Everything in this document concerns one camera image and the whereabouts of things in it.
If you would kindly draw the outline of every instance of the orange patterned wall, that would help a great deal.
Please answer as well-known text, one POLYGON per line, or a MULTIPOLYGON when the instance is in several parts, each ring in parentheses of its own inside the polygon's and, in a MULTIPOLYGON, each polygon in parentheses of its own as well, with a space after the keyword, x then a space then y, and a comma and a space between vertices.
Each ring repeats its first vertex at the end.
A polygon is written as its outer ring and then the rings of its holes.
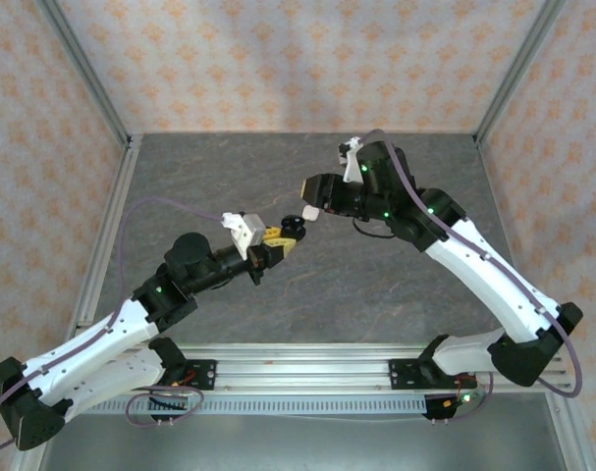
POLYGON ((129 132, 474 131, 542 0, 62 0, 129 132))
POLYGON ((485 160, 517 266, 584 311, 573 337, 596 451, 596 0, 568 0, 485 160))
POLYGON ((0 361, 64 339, 120 156, 36 3, 0 1, 0 361))

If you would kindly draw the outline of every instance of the wall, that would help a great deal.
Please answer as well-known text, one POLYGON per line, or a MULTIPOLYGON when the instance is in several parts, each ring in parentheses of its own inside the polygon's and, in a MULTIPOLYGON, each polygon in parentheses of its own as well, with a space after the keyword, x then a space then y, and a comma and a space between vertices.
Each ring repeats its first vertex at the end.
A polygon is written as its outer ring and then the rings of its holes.
POLYGON ((0 2, 0 361, 64 340, 120 156, 36 3, 0 2))
POLYGON ((542 0, 62 0, 130 132, 472 132, 542 0))
POLYGON ((573 337, 596 451, 596 0, 568 0, 485 160, 517 266, 584 311, 573 337))

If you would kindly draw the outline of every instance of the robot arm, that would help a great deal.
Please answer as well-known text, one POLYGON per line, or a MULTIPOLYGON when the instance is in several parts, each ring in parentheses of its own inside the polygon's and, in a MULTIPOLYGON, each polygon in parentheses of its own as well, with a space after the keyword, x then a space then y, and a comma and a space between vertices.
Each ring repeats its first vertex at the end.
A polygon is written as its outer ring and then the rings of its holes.
POLYGON ((187 361, 170 339, 155 339, 129 358, 115 358, 188 316, 197 308, 196 294, 243 273, 259 285, 264 271, 280 263, 305 235, 297 216, 283 219, 280 228, 266 228, 256 215, 226 213, 223 225, 231 230, 233 245, 211 252, 203 235, 180 236, 156 273, 119 310, 25 363, 13 357, 0 363, 0 413, 19 450, 48 441, 65 423, 109 397, 181 379, 187 361), (25 385, 8 392, 20 382, 25 385))
POLYGON ((563 344, 543 314, 569 334, 582 318, 578 307, 560 305, 529 283, 484 240, 446 192, 417 187, 400 148, 395 148, 397 162, 383 142, 364 144, 355 137, 339 150, 345 173, 307 179, 302 199, 331 214, 384 221, 394 236, 456 275, 503 326, 480 336, 434 339, 418 366, 426 384, 439 383, 445 375, 499 371, 518 385, 531 386, 563 344), (417 204, 418 198, 425 208, 417 204))

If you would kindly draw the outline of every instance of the patterned wallpaper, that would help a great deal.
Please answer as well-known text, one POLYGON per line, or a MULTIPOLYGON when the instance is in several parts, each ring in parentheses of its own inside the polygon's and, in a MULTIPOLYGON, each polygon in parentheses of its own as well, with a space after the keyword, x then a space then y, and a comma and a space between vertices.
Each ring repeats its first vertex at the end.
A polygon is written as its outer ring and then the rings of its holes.
POLYGON ((584 311, 573 337, 596 452, 596 0, 568 0, 485 159, 518 267, 584 311))
POLYGON ((131 133, 474 131, 542 0, 61 0, 131 133))
POLYGON ((35 1, 0 1, 0 361, 64 339, 120 156, 35 1))

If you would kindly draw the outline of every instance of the gray stone surface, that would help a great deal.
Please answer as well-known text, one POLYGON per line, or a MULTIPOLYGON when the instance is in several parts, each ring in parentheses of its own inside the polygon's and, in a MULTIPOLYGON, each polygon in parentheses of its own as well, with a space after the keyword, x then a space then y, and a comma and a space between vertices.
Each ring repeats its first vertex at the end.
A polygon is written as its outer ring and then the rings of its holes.
MULTIPOLYGON (((268 225, 300 212, 301 182, 341 172, 347 134, 153 134, 138 156, 126 207, 160 195, 206 212, 258 213, 268 225)), ((400 134, 420 186, 448 192, 486 239, 507 255, 490 187, 472 138, 400 134)), ((369 228, 378 231, 379 227, 369 228)), ((350 219, 322 214, 291 256, 255 288, 249 277, 197 297, 199 308, 169 336, 181 342, 404 342, 470 335, 497 327, 457 278, 397 239, 359 235, 350 219)), ((125 242, 128 293, 151 276, 181 234, 198 231, 213 247, 231 243, 217 223, 152 203, 131 217, 125 242)), ((97 318, 115 306, 111 262, 97 318)))

